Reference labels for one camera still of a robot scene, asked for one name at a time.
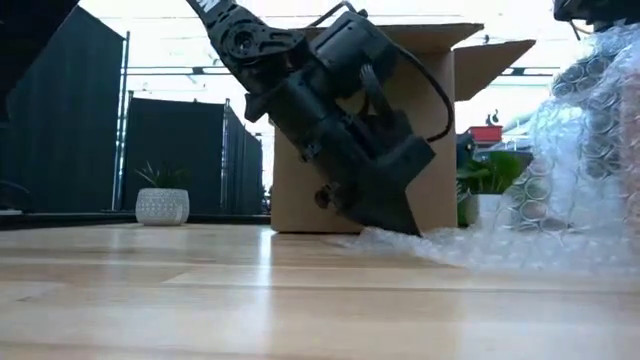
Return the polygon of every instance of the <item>white textured pot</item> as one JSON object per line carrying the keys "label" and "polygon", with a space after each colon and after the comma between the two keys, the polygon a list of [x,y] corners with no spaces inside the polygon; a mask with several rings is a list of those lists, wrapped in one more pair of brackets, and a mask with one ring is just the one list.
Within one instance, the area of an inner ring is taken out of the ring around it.
{"label": "white textured pot", "polygon": [[143,225],[179,226],[189,217],[189,193],[180,189],[141,189],[136,219]]}

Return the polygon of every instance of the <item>red object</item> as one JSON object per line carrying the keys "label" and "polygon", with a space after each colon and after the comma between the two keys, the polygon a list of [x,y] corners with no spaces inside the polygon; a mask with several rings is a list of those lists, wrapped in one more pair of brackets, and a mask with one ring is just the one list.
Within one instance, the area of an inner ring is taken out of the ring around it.
{"label": "red object", "polygon": [[501,142],[502,126],[472,126],[469,128],[476,142]]}

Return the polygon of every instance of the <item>cable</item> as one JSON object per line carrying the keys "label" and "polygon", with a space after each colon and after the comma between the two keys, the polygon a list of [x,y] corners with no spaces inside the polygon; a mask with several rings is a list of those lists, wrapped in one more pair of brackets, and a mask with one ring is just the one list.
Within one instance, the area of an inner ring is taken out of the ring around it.
{"label": "cable", "polygon": [[576,36],[576,39],[578,39],[578,41],[582,41],[582,38],[580,37],[580,33],[578,32],[578,28],[576,27],[576,24],[573,23],[573,20],[569,21],[569,25],[571,25],[571,29],[573,30],[573,33]]}
{"label": "cable", "polygon": [[367,95],[367,93],[364,93],[364,102],[362,103],[362,107],[360,108],[360,111],[358,111],[358,116],[359,117],[365,117],[368,115],[369,113],[369,105],[371,104],[371,102],[369,101],[369,95]]}
{"label": "cable", "polygon": [[333,14],[335,14],[336,12],[338,12],[338,10],[340,10],[342,7],[346,7],[347,9],[349,9],[349,11],[355,12],[357,13],[358,11],[356,11],[356,8],[353,7],[353,5],[351,5],[350,2],[348,1],[341,1],[338,5],[334,6],[333,8],[331,8],[331,10],[327,11],[326,14],[320,16],[316,21],[312,22],[311,24],[309,24],[309,26],[307,27],[316,27],[320,24],[322,24],[323,22],[325,22],[325,20],[327,20],[328,18],[330,18],[331,16],[333,16]]}
{"label": "cable", "polygon": [[369,108],[369,104],[373,105],[374,110],[380,116],[384,122],[389,125],[395,117],[395,113],[389,105],[387,98],[384,96],[382,85],[378,81],[375,71],[371,64],[364,64],[360,70],[360,79],[366,93],[365,104],[366,109]]}
{"label": "cable", "polygon": [[577,30],[579,33],[582,33],[582,34],[585,34],[585,35],[593,35],[593,32],[592,32],[592,31],[589,31],[589,30],[583,29],[583,28],[581,28],[581,27],[580,27],[580,26],[578,26],[578,25],[574,25],[574,26],[575,26],[576,30]]}
{"label": "cable", "polygon": [[453,109],[453,103],[451,102],[451,99],[447,95],[447,92],[444,91],[444,89],[442,88],[438,80],[436,80],[436,78],[434,78],[433,75],[431,75],[431,73],[426,68],[426,66],[424,66],[424,64],[415,55],[413,55],[407,49],[397,44],[395,44],[395,46],[400,52],[400,54],[402,55],[402,57],[404,57],[407,61],[409,61],[416,69],[418,69],[418,71],[420,71],[420,73],[425,78],[427,78],[427,80],[429,81],[433,89],[436,91],[440,99],[442,99],[442,102],[444,102],[444,105],[447,108],[447,125],[445,126],[444,130],[441,133],[428,138],[427,142],[431,143],[431,142],[441,140],[451,132],[454,126],[455,112]]}
{"label": "cable", "polygon": [[[25,206],[23,206],[22,208],[16,208],[15,210],[20,210],[23,213],[32,213],[34,211],[33,195],[29,190],[27,190],[27,188],[20,186],[16,183],[13,183],[11,181],[0,180],[0,189],[2,189],[3,187],[9,188],[11,190],[18,190],[22,195],[25,196],[27,204],[25,204]],[[0,194],[0,202],[2,202],[3,200],[1,195],[2,194]]]}

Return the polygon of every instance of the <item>wooden table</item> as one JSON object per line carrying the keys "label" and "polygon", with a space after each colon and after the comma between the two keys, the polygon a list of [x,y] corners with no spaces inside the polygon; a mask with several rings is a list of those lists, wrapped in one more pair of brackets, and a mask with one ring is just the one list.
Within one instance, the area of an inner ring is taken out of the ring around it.
{"label": "wooden table", "polygon": [[471,274],[264,227],[0,232],[0,359],[638,359],[640,283]]}

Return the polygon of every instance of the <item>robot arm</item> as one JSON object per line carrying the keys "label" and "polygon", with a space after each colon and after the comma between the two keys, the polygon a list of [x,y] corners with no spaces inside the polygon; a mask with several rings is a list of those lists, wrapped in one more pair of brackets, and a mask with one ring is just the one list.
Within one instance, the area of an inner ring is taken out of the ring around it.
{"label": "robot arm", "polygon": [[636,0],[554,0],[553,16],[557,21],[585,20],[595,31],[605,31],[614,23],[640,21]]}
{"label": "robot arm", "polygon": [[[268,115],[301,160],[324,176],[318,206],[332,204],[365,226],[419,234],[405,190],[435,156],[429,141],[453,125],[451,102],[419,61],[364,12],[345,12],[309,41],[302,31],[267,26],[235,1],[187,2],[221,61],[247,90],[245,117],[257,121]],[[398,55],[418,66],[445,100],[449,123],[432,139],[415,136],[404,113],[382,95],[381,82],[392,75]],[[361,89],[367,100],[359,114],[337,104]],[[376,115],[369,114],[369,105]]]}

